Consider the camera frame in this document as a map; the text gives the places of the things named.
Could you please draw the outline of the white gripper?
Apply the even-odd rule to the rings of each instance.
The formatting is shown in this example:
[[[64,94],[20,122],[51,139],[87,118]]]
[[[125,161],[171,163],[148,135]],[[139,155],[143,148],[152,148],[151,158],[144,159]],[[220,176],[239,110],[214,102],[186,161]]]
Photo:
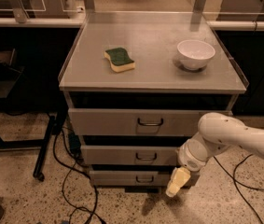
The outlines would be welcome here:
[[[178,151],[178,161],[182,166],[174,168],[167,185],[166,195],[174,197],[191,178],[191,172],[198,172],[218,151],[218,145],[205,140],[199,133],[189,138]]]

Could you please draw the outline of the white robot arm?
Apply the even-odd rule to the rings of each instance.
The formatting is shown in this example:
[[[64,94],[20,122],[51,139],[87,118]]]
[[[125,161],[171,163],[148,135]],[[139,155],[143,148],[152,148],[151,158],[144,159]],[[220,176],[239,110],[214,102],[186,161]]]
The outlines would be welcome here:
[[[215,155],[238,146],[264,159],[264,130],[219,113],[207,113],[198,122],[198,131],[177,151],[180,167],[175,167],[166,195],[173,197]]]

